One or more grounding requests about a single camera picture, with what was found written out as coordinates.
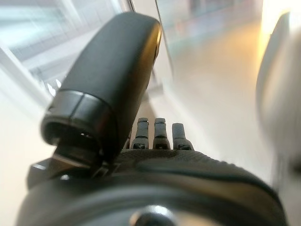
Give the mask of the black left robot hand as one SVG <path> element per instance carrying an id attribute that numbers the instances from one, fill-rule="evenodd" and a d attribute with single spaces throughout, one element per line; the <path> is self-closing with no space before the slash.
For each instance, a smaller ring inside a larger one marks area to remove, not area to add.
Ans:
<path id="1" fill-rule="evenodd" d="M 286 226 L 277 193 L 252 173 L 194 150 L 181 123 L 136 115 L 161 25 L 115 16 L 87 44 L 41 122 L 53 155 L 32 164 L 18 226 Z"/>

